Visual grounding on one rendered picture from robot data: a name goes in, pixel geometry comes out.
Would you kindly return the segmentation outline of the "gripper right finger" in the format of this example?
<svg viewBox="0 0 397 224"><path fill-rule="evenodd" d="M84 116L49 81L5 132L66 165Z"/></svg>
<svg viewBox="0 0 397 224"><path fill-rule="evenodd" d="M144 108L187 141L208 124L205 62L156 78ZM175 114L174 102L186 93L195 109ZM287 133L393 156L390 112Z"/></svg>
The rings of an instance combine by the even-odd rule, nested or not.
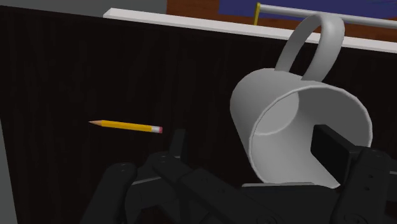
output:
<svg viewBox="0 0 397 224"><path fill-rule="evenodd" d="M310 152L342 187L330 224L397 224L385 213L388 201L397 202L397 160L327 125L314 126Z"/></svg>

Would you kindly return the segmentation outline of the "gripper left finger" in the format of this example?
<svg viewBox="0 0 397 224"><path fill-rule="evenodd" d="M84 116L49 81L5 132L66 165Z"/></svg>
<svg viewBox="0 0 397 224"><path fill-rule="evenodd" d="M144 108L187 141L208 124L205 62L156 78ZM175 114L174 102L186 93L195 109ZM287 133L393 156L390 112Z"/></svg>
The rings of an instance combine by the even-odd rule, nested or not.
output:
<svg viewBox="0 0 397 224"><path fill-rule="evenodd" d="M79 224L136 224L142 209L158 206L175 224L280 224L280 216L204 169L185 163L187 136L176 130L168 151L142 167L106 169Z"/></svg>

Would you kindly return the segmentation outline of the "yellow pencil with pink eraser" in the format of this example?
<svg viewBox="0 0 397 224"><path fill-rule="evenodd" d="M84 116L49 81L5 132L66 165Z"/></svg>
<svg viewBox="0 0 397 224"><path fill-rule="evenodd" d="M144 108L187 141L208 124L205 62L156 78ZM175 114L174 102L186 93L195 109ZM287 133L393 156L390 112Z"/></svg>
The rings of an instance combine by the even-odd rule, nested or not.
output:
<svg viewBox="0 0 397 224"><path fill-rule="evenodd" d="M93 121L89 121L89 123L100 126L100 127L107 127L107 128L114 128L114 129L152 132L152 133L157 133L157 134L161 134L163 132L162 127L153 126L153 125L143 125L143 124L126 123L126 122L114 122L114 121L109 121L109 120L93 120Z"/></svg>

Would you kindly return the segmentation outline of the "grey mug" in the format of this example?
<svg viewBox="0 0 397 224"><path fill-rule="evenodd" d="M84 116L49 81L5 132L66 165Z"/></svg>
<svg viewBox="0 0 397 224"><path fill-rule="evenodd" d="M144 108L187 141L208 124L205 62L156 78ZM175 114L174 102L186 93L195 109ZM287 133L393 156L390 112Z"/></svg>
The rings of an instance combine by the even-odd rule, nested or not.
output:
<svg viewBox="0 0 397 224"><path fill-rule="evenodd" d="M321 29L314 57L302 76L291 73L301 47ZM268 184L312 183L336 188L341 182L311 153L314 126L325 124L359 146L372 143L372 121L361 101L324 78L344 40L343 20L319 13L293 31L273 68L253 71L238 82L230 114L249 163Z"/></svg>

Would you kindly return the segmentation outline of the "dark table with white edge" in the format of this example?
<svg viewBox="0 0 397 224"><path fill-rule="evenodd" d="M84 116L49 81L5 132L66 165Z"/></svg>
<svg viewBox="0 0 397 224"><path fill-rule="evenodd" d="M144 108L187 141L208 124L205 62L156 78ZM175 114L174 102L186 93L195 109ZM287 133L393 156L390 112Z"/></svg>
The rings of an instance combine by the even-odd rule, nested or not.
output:
<svg viewBox="0 0 397 224"><path fill-rule="evenodd" d="M79 224L103 172L188 137L188 163L257 182L230 116L283 40L0 6L0 121L18 224ZM161 134L93 120L153 125Z"/></svg>

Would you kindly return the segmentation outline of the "blue rug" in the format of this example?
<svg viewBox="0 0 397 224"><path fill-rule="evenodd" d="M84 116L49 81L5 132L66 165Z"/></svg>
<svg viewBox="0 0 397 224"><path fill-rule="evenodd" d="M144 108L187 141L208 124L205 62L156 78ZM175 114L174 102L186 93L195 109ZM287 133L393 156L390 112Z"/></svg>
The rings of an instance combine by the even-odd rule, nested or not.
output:
<svg viewBox="0 0 397 224"><path fill-rule="evenodd" d="M219 0L218 13L253 17L257 3L361 17L397 17L397 0Z"/></svg>

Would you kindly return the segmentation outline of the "grey bar with yellow post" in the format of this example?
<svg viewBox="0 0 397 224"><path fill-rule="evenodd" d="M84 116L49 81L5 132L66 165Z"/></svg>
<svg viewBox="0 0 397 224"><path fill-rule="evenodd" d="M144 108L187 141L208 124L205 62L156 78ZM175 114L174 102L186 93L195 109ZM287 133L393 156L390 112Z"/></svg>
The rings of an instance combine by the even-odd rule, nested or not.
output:
<svg viewBox="0 0 397 224"><path fill-rule="evenodd" d="M256 3L254 9L254 25L258 24L258 18L260 13L268 13L273 15L286 15L290 17L298 17L305 18L311 15L315 15L318 13L323 13L323 11L312 11L312 10L303 10L297 8L288 8L282 6L272 6L267 4ZM379 18L370 18L370 17L359 17L354 15L344 15L338 13L330 13L330 15L335 15L340 17L344 22L356 25L365 25L370 27L380 27L386 29L397 29L397 21L396 20L386 20Z"/></svg>

